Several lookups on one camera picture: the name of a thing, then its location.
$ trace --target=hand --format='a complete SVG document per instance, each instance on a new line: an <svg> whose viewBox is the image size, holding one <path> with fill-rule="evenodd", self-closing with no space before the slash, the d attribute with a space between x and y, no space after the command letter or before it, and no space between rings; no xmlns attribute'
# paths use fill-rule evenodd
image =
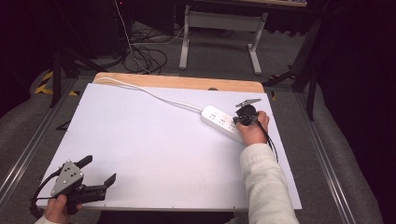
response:
<svg viewBox="0 0 396 224"><path fill-rule="evenodd" d="M262 124L264 130L268 132L268 122L270 121L270 118L265 112L261 110L258 111L258 113L258 121ZM244 139L244 143L246 146L250 146L256 143L267 143L267 138L256 123L245 126L238 122L236 123L236 128L242 134L242 138Z"/></svg>
<svg viewBox="0 0 396 224"><path fill-rule="evenodd" d="M48 207L45 212L46 219L50 222L66 224L70 222L69 214L66 209L67 198L59 195L57 199L49 199Z"/></svg>

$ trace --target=power strip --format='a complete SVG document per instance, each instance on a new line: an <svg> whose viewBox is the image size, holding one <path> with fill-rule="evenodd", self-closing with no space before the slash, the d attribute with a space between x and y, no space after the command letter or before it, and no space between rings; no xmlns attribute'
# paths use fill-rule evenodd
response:
<svg viewBox="0 0 396 224"><path fill-rule="evenodd" d="M236 129L233 117L215 108L213 105L207 105L201 112L201 121L231 137L233 140L244 143L242 135Z"/></svg>

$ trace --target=white cable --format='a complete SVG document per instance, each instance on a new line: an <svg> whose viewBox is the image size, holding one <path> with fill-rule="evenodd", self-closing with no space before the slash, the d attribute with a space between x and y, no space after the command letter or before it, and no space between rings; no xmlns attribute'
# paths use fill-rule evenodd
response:
<svg viewBox="0 0 396 224"><path fill-rule="evenodd" d="M137 64L139 64L139 66L143 69L143 70L145 70L146 72L148 72L149 74L150 74L150 71L149 70L147 70L146 68L144 68L143 66L142 66L142 64L140 64L140 62L136 59L136 57L134 56L134 52L132 51L132 48L131 48L131 42L129 42L129 36L128 36L128 34L126 33L126 27L125 27L125 23L124 23L124 21L123 21L123 19L122 19L122 16L121 16L121 14L120 14L120 10L119 10L119 5L117 4L117 0L114 0L114 4L116 4L116 8L117 8L117 12L119 13L119 16L120 16L120 20L121 20L121 23L122 23L122 27L123 27L123 29L124 29L124 33L125 33L125 36L126 36L126 40L128 41L128 47L129 47L129 50L131 51L131 54L132 54L132 56L133 56L133 58L134 58L134 61L137 63Z"/></svg>
<svg viewBox="0 0 396 224"><path fill-rule="evenodd" d="M181 28L181 30L178 32L178 34L175 36L175 38L167 43L134 43L134 45L166 45L166 44L170 44L170 43L174 42L176 39L178 39L178 37L180 36L180 34L183 30L184 30L184 26L183 26L183 28ZM152 37L150 39L158 39L158 38L165 38L165 37L167 37L167 36Z"/></svg>
<svg viewBox="0 0 396 224"><path fill-rule="evenodd" d="M196 106L193 106L193 105L184 104L184 103L181 103L181 102L178 102L178 101L162 98L160 96L157 96L157 95L151 93L150 91L145 90L144 88L141 88L141 87L138 87L136 85L129 84L129 83L126 83L126 82L123 82L123 81L119 81L119 80L117 80L115 78L99 77L98 79L94 80L93 83L97 83L97 81L99 81L99 80L110 80L110 81L114 81L114 82L120 83L121 85L117 85L118 87L124 87L124 88L132 87L134 89L143 91L143 92L145 92L145 93L147 93L147 94L149 94L149 95L151 95L151 96L153 96L153 97L155 97L155 98L157 98L159 100L165 101L166 103L171 104L171 105L181 105L182 107L187 107L187 108L196 110L198 113L201 113L203 111L202 108L199 108L199 107L196 107Z"/></svg>

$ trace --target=yellow and black tape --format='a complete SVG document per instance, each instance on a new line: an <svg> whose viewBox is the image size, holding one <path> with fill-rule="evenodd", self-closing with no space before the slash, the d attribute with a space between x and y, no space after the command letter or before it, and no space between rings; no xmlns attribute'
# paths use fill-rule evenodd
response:
<svg viewBox="0 0 396 224"><path fill-rule="evenodd" d="M40 84L38 85L37 89L35 89L35 93L44 93L44 94L53 94L53 90L46 89L46 85L49 83L50 79L53 76L53 72L49 71L41 80ZM69 95L71 96L79 96L80 91L70 91Z"/></svg>

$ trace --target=sleeve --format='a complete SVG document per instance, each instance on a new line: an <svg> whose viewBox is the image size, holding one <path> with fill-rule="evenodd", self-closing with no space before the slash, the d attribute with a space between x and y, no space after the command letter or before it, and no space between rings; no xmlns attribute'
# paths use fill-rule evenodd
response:
<svg viewBox="0 0 396 224"><path fill-rule="evenodd" d="M35 222L35 224L58 224L58 223L50 222L46 219L45 216L42 216L37 222Z"/></svg>
<svg viewBox="0 0 396 224"><path fill-rule="evenodd" d="M246 147L240 158L248 198L250 224L299 223L286 177L267 144Z"/></svg>

